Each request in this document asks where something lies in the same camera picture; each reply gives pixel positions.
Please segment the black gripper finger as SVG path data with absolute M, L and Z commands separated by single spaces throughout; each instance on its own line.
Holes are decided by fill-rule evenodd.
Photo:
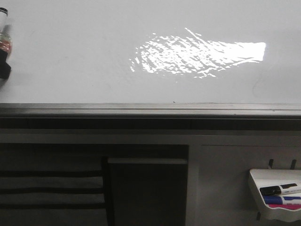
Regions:
M 0 78 L 8 79 L 11 73 L 11 66 L 7 63 L 8 53 L 0 50 Z

